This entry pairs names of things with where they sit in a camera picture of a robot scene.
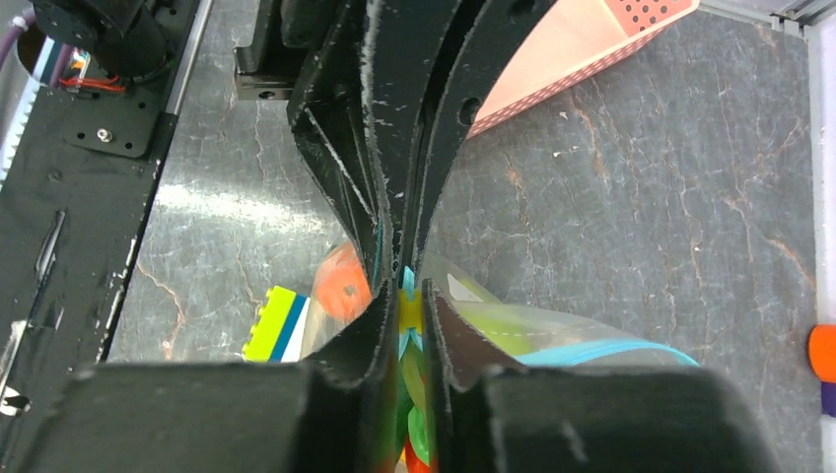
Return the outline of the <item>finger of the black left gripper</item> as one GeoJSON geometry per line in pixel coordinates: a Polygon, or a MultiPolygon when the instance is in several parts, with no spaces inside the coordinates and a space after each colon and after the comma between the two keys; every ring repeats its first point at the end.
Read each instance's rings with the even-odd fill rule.
{"type": "Polygon", "coordinates": [[[418,271],[476,114],[550,1],[369,1],[365,132],[380,167],[383,258],[418,271]]]}

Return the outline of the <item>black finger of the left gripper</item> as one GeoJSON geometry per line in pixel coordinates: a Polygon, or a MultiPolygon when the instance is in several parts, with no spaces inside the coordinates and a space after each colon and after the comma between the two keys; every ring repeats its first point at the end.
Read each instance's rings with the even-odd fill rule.
{"type": "Polygon", "coordinates": [[[288,104],[297,147],[354,243],[373,288],[392,283],[391,218],[381,144],[395,102],[377,91],[378,66],[400,31],[397,1],[290,1],[287,44],[303,49],[288,104]]]}

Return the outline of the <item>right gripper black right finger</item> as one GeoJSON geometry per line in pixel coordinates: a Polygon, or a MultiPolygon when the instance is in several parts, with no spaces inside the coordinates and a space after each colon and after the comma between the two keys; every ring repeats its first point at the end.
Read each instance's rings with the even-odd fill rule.
{"type": "Polygon", "coordinates": [[[422,284],[435,472],[776,472],[734,386],[686,367],[526,367],[422,284]]]}

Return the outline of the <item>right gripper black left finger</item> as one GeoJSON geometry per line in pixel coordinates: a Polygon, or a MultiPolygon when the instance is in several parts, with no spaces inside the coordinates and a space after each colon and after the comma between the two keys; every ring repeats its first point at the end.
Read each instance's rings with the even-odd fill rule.
{"type": "Polygon", "coordinates": [[[396,292],[297,363],[106,364],[74,376],[23,472],[389,472],[396,292]]]}

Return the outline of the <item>clear zip top bag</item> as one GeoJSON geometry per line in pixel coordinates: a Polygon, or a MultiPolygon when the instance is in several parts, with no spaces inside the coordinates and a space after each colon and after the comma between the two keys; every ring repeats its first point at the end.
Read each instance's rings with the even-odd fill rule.
{"type": "MultiPolygon", "coordinates": [[[[565,312],[528,305],[503,304],[462,269],[429,252],[419,273],[406,269],[403,299],[418,302],[419,282],[432,280],[458,314],[510,356],[525,365],[692,366],[694,360],[667,345],[565,312]]],[[[351,242],[332,248],[317,268],[311,304],[302,331],[301,357],[311,355],[345,329],[371,303],[371,289],[351,242]]],[[[400,408],[397,414],[402,450],[398,472],[427,472],[427,439],[421,323],[409,316],[399,329],[400,408]]]]}

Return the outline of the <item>green toy pear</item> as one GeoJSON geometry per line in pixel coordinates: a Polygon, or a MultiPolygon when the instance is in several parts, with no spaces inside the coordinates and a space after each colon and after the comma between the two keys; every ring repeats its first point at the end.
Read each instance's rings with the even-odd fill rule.
{"type": "Polygon", "coordinates": [[[555,344],[556,329],[548,311],[502,304],[472,279],[447,274],[453,306],[459,315],[510,355],[526,355],[555,344]]]}

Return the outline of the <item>orange green toy mango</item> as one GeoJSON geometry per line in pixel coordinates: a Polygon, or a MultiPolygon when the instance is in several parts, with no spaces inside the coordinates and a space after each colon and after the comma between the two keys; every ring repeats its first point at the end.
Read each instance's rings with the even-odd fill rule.
{"type": "Polygon", "coordinates": [[[346,323],[358,318],[372,302],[369,282],[351,241],[333,248],[319,265],[313,298],[331,318],[346,323]]]}

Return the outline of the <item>pink plastic basket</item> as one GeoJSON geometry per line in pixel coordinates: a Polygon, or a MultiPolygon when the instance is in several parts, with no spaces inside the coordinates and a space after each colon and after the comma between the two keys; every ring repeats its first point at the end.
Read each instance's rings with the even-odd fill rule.
{"type": "Polygon", "coordinates": [[[480,134],[628,58],[698,0],[556,2],[500,75],[468,133],[480,134]]]}

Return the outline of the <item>light green toy bean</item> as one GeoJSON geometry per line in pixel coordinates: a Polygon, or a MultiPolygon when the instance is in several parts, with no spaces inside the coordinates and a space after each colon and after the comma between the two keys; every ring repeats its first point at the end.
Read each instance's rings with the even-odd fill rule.
{"type": "Polygon", "coordinates": [[[408,328],[398,340],[395,446],[400,452],[396,472],[430,471],[424,365],[422,337],[416,328],[408,328]]]}

